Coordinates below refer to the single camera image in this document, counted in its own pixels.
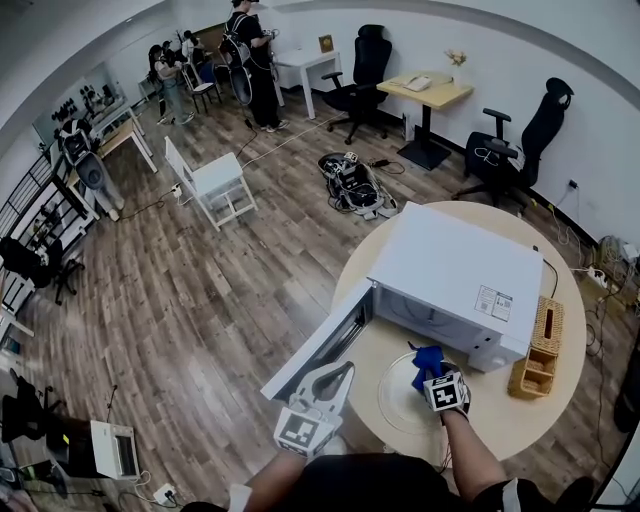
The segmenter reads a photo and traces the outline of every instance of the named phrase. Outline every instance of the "blue cloth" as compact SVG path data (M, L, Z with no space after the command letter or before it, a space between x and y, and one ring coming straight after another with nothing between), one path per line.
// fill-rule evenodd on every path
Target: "blue cloth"
M424 381L427 379L427 372L433 375L433 379L442 377L441 363L444 360L444 354L440 347L414 347L411 343L409 346L416 351L416 357L413 364L418 367L418 375L413 379L411 385L424 394Z

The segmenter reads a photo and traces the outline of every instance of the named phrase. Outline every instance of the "black pants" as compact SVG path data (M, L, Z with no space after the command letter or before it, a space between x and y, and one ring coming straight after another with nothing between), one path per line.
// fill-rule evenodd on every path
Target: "black pants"
M258 126L276 127L280 124L278 118L278 97L273 83L271 71L254 67L251 69L251 89L253 100L249 104L253 117Z

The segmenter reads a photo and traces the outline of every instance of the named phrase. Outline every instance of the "microwave door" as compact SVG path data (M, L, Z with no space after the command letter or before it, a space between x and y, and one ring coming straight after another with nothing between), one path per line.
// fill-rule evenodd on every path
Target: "microwave door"
M269 400L289 402L311 370L333 363L351 346L373 316L374 285L362 279L320 327L262 388Z

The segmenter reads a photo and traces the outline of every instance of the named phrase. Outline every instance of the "microwave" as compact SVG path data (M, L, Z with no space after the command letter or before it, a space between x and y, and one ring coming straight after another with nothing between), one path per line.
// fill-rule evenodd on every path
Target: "microwave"
M375 317L467 354L482 372L513 364L529 350L543 270L532 247L407 203L367 276L262 394L287 402L308 372L337 361Z

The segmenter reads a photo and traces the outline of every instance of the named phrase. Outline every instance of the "black office chair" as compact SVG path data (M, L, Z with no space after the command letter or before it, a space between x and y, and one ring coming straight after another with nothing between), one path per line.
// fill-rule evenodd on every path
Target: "black office chair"
M351 144L358 127L363 123L376 126L375 116L378 105L387 98L387 93L378 91L376 85L384 81L384 72L391 56L392 45L382 37L382 25L365 25L358 31L356 39L356 65L353 70L352 85L342 87L338 77L340 72L329 73L323 80L333 80L336 88L324 96L324 101L336 110L349 113L348 119L340 119L329 124L328 131L334 126L353 123L345 144ZM382 130L382 138L387 131Z
M56 304L62 306L60 295L63 288L69 290L72 295L76 295L78 292L71 288L69 279L76 270L84 270L85 266L72 259L63 265L64 249L60 240L53 242L47 249L47 253L49 264L43 265L38 254L27 249L17 240L5 237L0 241L0 256L4 260L4 267L19 274L23 279L30 279L36 288L46 288L53 281L57 286Z
M64 402L56 400L49 405L49 393L53 391L51 386L47 386L43 394L23 377L18 377L13 369L11 376L18 386L18 395L16 398L9 395L2 398L2 442L8 443L21 436L37 441L55 423L53 412ZM44 403L40 403L38 395L44 396Z
M517 158L518 153L510 149L504 140L504 122L511 122L511 118L502 112L485 108L483 112L496 119L496 136L481 132L473 132L469 136L464 172L465 176L478 176L484 183L461 190L452 199L457 200L476 192L489 192L495 207L500 204L500 196L507 196L520 204L521 211L524 211L527 204L514 195L512 189L528 189L538 181L540 156L560 131L564 112L571 104L571 96L573 91L565 82L559 78L547 80L547 93L522 133L525 161L521 171L509 162L509 158Z

